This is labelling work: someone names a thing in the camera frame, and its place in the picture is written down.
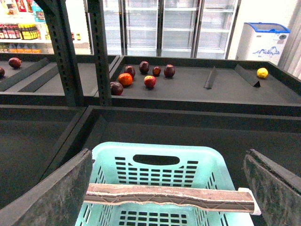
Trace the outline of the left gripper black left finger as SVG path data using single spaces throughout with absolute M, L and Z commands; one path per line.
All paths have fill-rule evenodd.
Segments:
M 93 168 L 83 149 L 24 195 L 0 210 L 2 226 L 73 226 Z

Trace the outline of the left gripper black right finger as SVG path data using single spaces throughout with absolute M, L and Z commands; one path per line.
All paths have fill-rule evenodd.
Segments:
M 301 178 L 258 151 L 247 151 L 244 172 L 268 226 L 301 224 Z

